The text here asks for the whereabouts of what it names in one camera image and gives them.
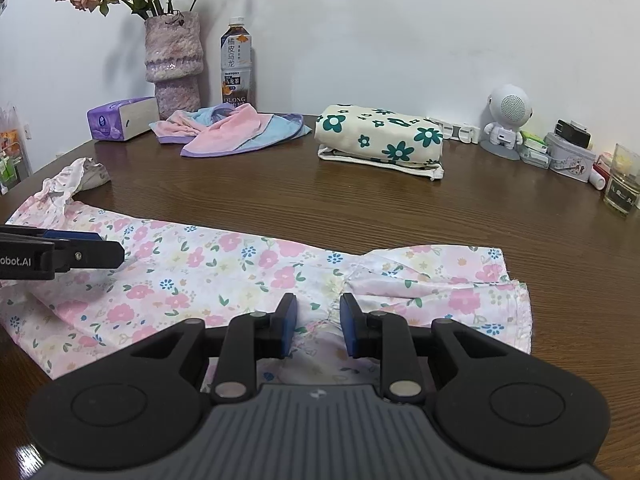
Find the pink floral baby garment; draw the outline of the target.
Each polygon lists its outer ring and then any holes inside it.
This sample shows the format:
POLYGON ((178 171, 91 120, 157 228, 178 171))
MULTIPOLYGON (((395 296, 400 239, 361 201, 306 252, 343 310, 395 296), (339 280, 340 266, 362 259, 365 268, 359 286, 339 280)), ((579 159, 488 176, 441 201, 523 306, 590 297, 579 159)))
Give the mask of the pink floral baby garment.
POLYGON ((209 327, 298 300, 290 353, 262 364, 261 382, 373 382, 376 367, 351 359, 338 303, 411 325, 451 318, 521 351, 532 346, 525 284, 510 278, 497 248, 419 245, 356 256, 290 240, 137 219, 78 202, 108 181, 90 158, 43 182, 12 214, 19 226, 93 232, 122 244, 115 270, 73 270, 52 281, 1 285, 1 324, 49 376, 60 377, 187 318, 209 327))

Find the clutter rack with packets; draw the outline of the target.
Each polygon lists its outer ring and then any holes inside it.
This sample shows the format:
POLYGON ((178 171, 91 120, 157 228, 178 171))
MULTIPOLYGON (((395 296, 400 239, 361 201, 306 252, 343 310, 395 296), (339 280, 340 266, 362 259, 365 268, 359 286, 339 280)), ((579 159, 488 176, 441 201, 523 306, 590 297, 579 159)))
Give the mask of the clutter rack with packets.
POLYGON ((23 154, 21 124, 14 106, 1 110, 1 194, 28 174, 23 154))

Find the purple tissue pack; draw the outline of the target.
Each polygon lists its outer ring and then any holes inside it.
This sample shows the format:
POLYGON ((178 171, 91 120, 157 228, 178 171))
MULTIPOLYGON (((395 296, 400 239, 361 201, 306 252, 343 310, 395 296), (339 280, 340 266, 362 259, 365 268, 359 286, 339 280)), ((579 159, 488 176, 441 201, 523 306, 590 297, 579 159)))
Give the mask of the purple tissue pack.
POLYGON ((107 103, 87 112, 93 140, 127 142, 150 130, 160 119, 154 96, 107 103))

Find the pink blue towel cap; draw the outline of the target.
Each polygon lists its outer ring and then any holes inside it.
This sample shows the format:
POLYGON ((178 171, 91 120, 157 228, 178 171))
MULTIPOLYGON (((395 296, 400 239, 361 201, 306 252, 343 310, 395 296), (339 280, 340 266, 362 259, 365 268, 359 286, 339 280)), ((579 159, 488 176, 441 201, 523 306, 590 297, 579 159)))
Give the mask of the pink blue towel cap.
POLYGON ((151 122, 160 144, 181 144, 180 155, 209 158, 271 148, 310 133, 299 114, 262 114, 250 104, 222 103, 196 112, 176 110, 167 119, 151 122))

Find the floral cream fabric pouch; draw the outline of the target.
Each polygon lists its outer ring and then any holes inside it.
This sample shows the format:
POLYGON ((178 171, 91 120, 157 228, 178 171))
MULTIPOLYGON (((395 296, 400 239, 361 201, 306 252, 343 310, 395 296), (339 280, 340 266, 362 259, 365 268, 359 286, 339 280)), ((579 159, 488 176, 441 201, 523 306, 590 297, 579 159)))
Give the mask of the floral cream fabric pouch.
POLYGON ((317 117, 314 138, 323 160, 388 168, 432 181, 444 177, 444 136, 425 117, 336 104, 317 117))

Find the purple knitted vase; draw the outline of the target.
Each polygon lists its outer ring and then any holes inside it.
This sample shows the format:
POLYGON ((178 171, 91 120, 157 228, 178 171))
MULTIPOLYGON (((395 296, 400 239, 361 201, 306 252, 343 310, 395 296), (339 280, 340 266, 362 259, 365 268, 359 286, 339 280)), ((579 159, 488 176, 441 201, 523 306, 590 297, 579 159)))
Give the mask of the purple knitted vase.
POLYGON ((198 76, 204 70, 200 18, 177 11, 145 21, 145 79, 154 84, 160 118, 201 107, 198 76))

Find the white power strip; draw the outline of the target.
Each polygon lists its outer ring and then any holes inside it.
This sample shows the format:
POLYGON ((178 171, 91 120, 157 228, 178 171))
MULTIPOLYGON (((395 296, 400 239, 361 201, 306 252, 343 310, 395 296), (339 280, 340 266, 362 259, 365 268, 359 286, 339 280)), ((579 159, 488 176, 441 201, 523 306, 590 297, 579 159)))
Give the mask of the white power strip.
POLYGON ((456 122, 446 122, 437 118, 428 118, 430 122, 438 125, 445 140, 455 140, 464 144, 480 143, 480 128, 477 126, 457 124, 456 122))

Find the grey round tin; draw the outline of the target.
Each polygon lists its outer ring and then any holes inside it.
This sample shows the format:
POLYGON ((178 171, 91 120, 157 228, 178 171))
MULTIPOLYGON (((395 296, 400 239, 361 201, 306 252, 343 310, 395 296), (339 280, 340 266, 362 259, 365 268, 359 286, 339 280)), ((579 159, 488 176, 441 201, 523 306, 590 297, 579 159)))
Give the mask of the grey round tin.
POLYGON ((571 144, 562 136, 549 132, 544 137, 550 159, 549 169, 561 176, 587 183, 597 155, 588 148, 571 144))

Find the white robot figurine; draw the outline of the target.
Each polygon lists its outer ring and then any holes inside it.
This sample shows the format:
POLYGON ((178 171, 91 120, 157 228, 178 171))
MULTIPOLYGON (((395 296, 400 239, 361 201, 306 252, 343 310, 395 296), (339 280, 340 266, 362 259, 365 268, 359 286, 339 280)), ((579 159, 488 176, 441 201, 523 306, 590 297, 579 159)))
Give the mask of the white robot figurine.
POLYGON ((523 144, 521 128, 534 111, 526 92, 514 84, 504 84, 490 92, 487 99, 491 121, 480 136, 480 147, 500 158, 517 162, 516 148, 523 144))

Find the plastic drink bottle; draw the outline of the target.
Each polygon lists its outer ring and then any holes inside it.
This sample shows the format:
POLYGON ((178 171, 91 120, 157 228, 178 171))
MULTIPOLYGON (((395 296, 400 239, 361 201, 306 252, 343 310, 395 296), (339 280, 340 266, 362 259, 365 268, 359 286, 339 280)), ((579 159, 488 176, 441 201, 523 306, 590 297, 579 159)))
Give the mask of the plastic drink bottle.
POLYGON ((222 102, 240 106, 250 102, 253 75, 252 36, 244 18, 230 18, 220 38, 220 76, 222 102))

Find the black adapter on tin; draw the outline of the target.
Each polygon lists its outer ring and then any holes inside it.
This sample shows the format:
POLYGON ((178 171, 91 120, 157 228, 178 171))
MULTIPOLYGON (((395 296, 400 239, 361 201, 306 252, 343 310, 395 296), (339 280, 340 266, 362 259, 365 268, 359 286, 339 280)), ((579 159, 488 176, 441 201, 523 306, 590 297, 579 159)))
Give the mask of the black adapter on tin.
POLYGON ((556 122, 554 133, 570 144, 580 148, 589 148, 591 134, 586 127, 578 124, 578 122, 566 122, 563 119, 559 119, 556 122))

